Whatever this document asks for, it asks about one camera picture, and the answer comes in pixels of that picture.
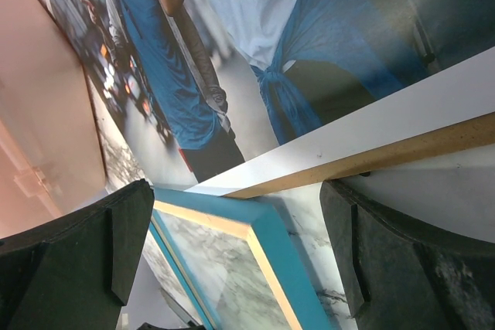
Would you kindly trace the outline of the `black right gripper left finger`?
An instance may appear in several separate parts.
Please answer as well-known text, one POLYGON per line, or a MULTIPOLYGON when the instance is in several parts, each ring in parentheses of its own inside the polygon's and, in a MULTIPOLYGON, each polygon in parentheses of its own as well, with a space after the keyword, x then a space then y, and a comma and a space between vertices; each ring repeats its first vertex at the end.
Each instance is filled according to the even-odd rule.
POLYGON ((144 180, 1 240, 3 329, 114 329, 155 197, 144 180))

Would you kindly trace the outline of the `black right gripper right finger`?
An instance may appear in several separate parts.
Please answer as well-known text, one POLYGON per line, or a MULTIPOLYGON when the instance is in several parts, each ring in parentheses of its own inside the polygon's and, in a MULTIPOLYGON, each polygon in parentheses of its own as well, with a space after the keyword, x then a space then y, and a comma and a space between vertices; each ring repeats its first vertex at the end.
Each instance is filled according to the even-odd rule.
POLYGON ((494 245, 322 183, 323 219, 360 329, 492 329, 494 245))

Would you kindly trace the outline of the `blue wooden picture frame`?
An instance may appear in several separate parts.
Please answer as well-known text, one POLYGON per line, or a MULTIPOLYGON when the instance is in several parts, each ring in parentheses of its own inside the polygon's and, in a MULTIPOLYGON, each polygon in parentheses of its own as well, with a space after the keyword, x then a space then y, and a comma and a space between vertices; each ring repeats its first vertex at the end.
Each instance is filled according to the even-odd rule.
POLYGON ((269 204, 156 186, 151 233, 206 329, 331 329, 269 204))

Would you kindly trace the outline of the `photo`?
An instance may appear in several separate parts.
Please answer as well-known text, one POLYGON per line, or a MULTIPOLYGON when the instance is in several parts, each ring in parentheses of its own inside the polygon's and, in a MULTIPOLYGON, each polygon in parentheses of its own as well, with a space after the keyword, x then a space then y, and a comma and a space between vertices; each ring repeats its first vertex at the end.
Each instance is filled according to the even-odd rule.
POLYGON ((145 176, 249 197, 494 142, 494 0, 49 0, 145 176))

